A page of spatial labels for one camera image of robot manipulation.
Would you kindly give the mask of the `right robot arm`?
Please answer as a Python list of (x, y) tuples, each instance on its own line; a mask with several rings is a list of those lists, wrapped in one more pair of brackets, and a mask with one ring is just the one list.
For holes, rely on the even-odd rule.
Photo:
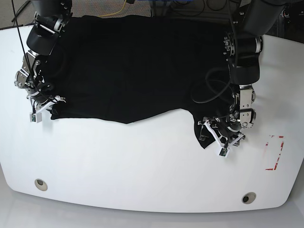
[(32, 112), (37, 122), (42, 111), (50, 111), (53, 105), (65, 102), (65, 98), (51, 95), (53, 86), (45, 82), (42, 67), (52, 53), (73, 13), (71, 0), (34, 0), (34, 24), (27, 38), (29, 51), (24, 51), (22, 68), (16, 73), (14, 85), (28, 93)]

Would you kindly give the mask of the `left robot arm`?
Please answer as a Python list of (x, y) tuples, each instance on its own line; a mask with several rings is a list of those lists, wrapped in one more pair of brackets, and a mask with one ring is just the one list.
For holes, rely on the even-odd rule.
[(220, 153), (226, 154), (231, 146), (239, 146), (245, 135), (242, 129), (251, 128), (256, 119), (252, 108), (256, 94), (252, 84), (260, 79), (259, 56), (263, 50), (263, 38), (285, 8), (286, 0), (241, 1), (235, 12), (229, 12), (231, 31), (224, 37), (228, 63), (229, 80), (214, 79), (216, 73), (223, 73), (223, 67), (210, 69), (204, 80), (191, 90), (191, 98), (197, 104), (208, 104), (217, 99), (226, 101), (226, 91), (231, 92), (232, 101), (225, 114), (216, 113), (197, 118), (195, 135), (207, 148), (218, 143)]

